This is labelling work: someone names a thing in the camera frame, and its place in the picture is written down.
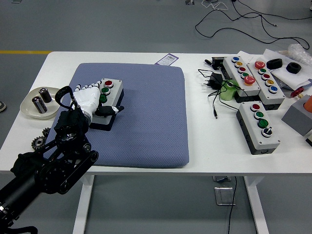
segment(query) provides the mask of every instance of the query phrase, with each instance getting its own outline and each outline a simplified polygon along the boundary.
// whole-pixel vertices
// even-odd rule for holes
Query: table leg
[[[250,201],[250,206],[253,211],[253,218],[258,234],[268,234],[268,226],[265,221],[264,213],[261,206],[260,197],[257,190],[257,184],[264,176],[244,176],[246,189]]]
[[[84,175],[81,179],[82,189],[73,234],[84,234],[87,222],[89,203],[92,193],[94,175]]]

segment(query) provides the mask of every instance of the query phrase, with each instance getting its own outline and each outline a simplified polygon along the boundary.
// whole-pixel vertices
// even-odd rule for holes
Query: plate
[[[34,97],[40,97],[39,90],[42,88],[47,88],[49,91],[49,94],[52,98],[52,101],[49,103],[45,103],[45,106],[47,107],[48,111],[46,113],[39,113],[37,108],[32,102],[32,99]],[[22,111],[25,115],[36,118],[36,119],[50,119],[54,117],[57,113],[57,110],[59,109],[59,105],[55,101],[55,94],[57,93],[59,89],[58,88],[52,88],[52,87],[39,87],[36,89],[33,89],[30,91],[27,96],[24,98],[23,102],[20,105],[20,111]]]

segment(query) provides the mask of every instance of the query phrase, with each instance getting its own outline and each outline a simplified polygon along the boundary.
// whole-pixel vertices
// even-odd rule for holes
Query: gray floor
[[[312,15],[308,0],[263,0],[261,4],[256,0],[242,1],[271,14],[292,18]],[[227,13],[236,18],[231,2],[224,2],[229,8]],[[235,5],[240,12],[248,12],[239,2]],[[287,39],[263,44],[233,30],[205,39],[195,31],[195,25],[209,11],[199,0],[194,6],[186,6],[184,0],[23,0],[20,4],[3,0],[0,50],[234,54],[243,50],[261,54],[266,48],[287,50],[289,44],[295,43]],[[271,35],[298,36],[312,42],[312,19],[267,19],[278,25],[268,27]],[[272,41],[263,34],[260,23],[260,19],[230,22],[222,13],[214,12],[199,29],[211,35],[221,27],[236,27]],[[8,105],[0,113],[0,145],[45,58],[46,55],[0,54],[0,100]],[[1,175],[0,187],[11,178]],[[311,233],[310,178],[270,176],[259,184],[270,233]],[[229,207],[216,206],[214,186],[211,177],[98,176],[86,233],[225,234]],[[14,227],[35,225],[39,233],[71,233],[80,188],[81,184],[77,184],[64,196],[41,195]],[[231,233],[256,233],[241,177],[236,202]]]

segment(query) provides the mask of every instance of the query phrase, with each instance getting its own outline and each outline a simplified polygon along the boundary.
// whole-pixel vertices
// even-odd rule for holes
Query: yellow floor line
[[[47,55],[52,51],[35,51],[35,50],[0,50],[0,54],[20,54],[20,55]]]

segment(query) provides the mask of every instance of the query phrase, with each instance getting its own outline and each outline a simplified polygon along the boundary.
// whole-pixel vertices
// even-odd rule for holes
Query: gear
[[[38,150],[45,145],[46,141],[47,138],[45,138],[44,136],[39,136],[35,138],[33,142],[31,142],[31,147],[33,147],[34,150]]]
[[[50,130],[51,130],[51,128],[45,128],[42,130],[42,134],[44,135],[45,138],[48,137]]]

